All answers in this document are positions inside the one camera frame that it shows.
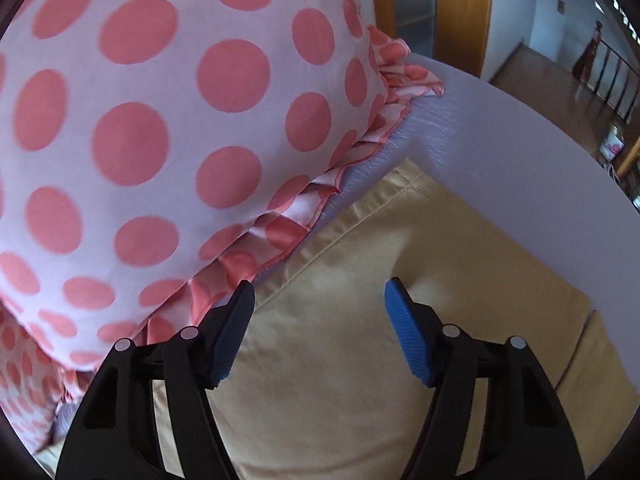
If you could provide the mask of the dark stair railing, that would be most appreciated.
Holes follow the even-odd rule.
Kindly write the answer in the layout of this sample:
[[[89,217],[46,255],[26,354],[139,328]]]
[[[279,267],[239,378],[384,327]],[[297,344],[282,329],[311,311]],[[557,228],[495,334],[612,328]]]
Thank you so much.
[[[586,82],[604,107],[624,125],[639,104],[639,34],[617,0],[594,0],[602,11],[602,39]]]

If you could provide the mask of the pink polka dot pillow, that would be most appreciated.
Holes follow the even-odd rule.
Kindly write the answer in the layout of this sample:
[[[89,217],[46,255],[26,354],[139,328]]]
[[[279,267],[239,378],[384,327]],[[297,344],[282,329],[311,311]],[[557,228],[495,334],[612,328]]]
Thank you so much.
[[[442,83],[358,0],[27,0],[1,40],[1,291],[90,370],[209,263],[291,250]]]
[[[52,360],[9,310],[2,309],[0,318],[1,408],[25,448],[35,453],[50,444],[55,415],[84,396],[92,374]]]

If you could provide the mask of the lavender bed sheet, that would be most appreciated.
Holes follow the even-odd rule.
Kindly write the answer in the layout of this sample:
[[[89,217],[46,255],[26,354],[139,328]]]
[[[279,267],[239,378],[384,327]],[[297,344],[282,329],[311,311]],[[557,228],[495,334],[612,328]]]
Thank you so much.
[[[639,216],[552,122],[445,64],[382,152],[259,281],[231,375],[210,396],[235,450],[407,446],[432,400],[383,304],[401,278],[471,335],[523,337],[582,452],[639,404]]]

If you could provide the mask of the wooden glass panel door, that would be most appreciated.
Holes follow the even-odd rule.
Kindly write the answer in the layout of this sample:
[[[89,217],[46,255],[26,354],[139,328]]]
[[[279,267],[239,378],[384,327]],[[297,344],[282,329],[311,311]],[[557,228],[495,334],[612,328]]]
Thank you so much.
[[[473,76],[483,70],[491,0],[373,0],[376,24],[410,48]]]

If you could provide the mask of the beige khaki pants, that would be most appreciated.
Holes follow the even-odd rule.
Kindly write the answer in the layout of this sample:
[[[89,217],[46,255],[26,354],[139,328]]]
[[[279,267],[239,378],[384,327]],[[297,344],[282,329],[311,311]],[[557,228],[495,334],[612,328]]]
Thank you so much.
[[[122,339],[61,479],[581,479],[639,405],[588,298],[412,162],[259,286],[246,240],[189,326]]]

